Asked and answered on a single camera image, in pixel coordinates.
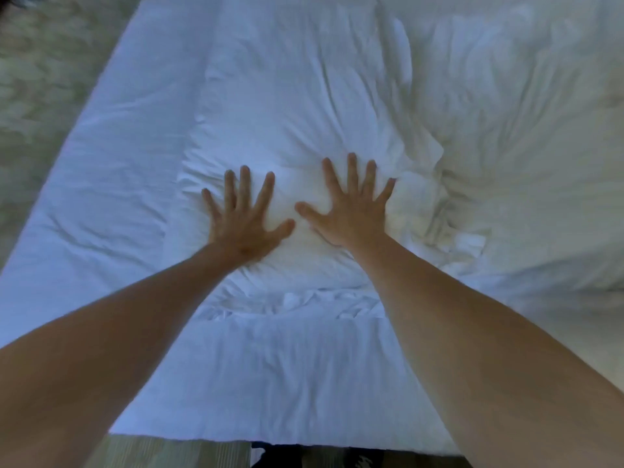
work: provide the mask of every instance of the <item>bed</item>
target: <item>bed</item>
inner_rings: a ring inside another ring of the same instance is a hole
[[[515,1],[390,5],[409,26]],[[621,2],[604,2],[615,22]],[[142,1],[0,276],[0,346],[158,269],[221,3]],[[112,432],[457,453],[389,322],[338,318],[340,305],[193,320]],[[624,388],[624,291],[517,307]]]

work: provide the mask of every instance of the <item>person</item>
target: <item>person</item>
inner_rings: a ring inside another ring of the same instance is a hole
[[[373,196],[354,154],[346,190],[323,161],[332,209],[295,210],[368,274],[409,361],[475,467],[622,467],[624,394],[508,307],[417,258],[384,232],[394,180]],[[275,177],[255,204],[250,171],[207,190],[210,242],[191,258],[84,306],[0,350],[0,466],[80,467],[135,397],[193,311],[221,280],[262,259],[294,229],[267,231]]]

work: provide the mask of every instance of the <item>person's left arm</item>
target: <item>person's left arm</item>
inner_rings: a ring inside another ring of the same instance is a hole
[[[0,349],[0,466],[82,466],[214,287],[292,233],[292,220],[263,227],[273,173],[255,205],[240,175],[237,196],[226,173],[222,210],[203,191],[212,228],[197,254]]]

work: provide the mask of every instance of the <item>fitted sheet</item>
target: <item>fitted sheet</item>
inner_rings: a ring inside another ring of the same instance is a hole
[[[157,269],[220,2],[141,3],[0,276],[0,346]],[[405,19],[503,2],[394,6]],[[191,320],[112,431],[457,452],[389,323],[336,319],[352,303],[332,299],[297,318]],[[622,292],[513,305],[624,387]]]

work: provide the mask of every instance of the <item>patterned carpet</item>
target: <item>patterned carpet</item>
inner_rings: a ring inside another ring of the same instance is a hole
[[[0,18],[0,269],[58,150],[139,0],[47,0]],[[341,465],[337,448],[306,466]],[[89,468],[249,466],[245,442],[107,437]],[[388,453],[384,466],[465,467],[465,461]]]

